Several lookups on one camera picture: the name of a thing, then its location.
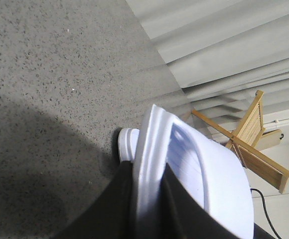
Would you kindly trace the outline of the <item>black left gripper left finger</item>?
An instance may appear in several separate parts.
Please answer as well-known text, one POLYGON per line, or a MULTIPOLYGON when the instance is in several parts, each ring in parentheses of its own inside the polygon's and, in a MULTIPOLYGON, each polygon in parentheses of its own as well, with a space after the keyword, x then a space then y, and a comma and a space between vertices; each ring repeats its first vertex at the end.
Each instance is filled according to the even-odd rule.
POLYGON ((55 239, 128 239, 132 192, 129 161, 120 163, 112 181, 98 199, 55 239))

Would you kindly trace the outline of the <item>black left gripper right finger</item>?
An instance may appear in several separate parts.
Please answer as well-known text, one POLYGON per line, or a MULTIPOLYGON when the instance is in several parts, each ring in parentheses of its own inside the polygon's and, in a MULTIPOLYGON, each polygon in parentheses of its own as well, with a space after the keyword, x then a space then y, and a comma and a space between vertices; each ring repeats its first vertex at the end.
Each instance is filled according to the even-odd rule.
POLYGON ((235 239, 188 194, 169 165, 161 181, 162 239, 235 239))

